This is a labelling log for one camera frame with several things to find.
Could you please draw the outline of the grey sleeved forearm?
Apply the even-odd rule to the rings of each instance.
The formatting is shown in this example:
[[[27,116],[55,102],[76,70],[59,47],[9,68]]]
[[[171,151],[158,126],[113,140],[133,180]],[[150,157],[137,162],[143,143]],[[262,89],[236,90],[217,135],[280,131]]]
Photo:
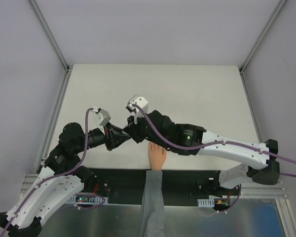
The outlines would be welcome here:
[[[139,218],[139,236],[163,237],[164,223],[162,171],[148,170]]]

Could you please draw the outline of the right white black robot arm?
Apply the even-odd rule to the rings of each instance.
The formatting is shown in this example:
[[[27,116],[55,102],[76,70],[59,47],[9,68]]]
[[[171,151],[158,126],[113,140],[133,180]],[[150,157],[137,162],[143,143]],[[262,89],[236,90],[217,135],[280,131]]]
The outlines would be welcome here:
[[[234,168],[221,170],[219,178],[212,182],[212,189],[218,195],[244,183],[272,186],[279,181],[276,140],[241,143],[200,126],[174,123],[158,111],[139,118],[130,116],[123,132],[136,143],[147,140],[180,156],[214,156],[238,162]]]

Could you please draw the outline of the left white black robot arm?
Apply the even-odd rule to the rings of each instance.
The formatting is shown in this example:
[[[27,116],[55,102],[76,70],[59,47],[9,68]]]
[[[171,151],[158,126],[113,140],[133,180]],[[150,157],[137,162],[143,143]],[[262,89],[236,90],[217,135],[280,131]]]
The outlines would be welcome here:
[[[95,174],[79,165],[79,153],[104,144],[111,151],[130,140],[111,123],[84,133],[79,123],[68,123],[59,135],[43,168],[24,197],[8,212],[0,213],[0,227],[10,237],[37,237],[48,219],[77,193],[94,188]]]

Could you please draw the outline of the mannequin hand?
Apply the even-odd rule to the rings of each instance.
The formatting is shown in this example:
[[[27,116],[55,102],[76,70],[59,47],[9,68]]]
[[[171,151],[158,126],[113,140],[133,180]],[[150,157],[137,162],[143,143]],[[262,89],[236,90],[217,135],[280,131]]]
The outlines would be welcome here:
[[[162,166],[166,160],[167,154],[166,150],[153,143],[149,142],[148,144],[148,158],[152,170],[161,171]]]

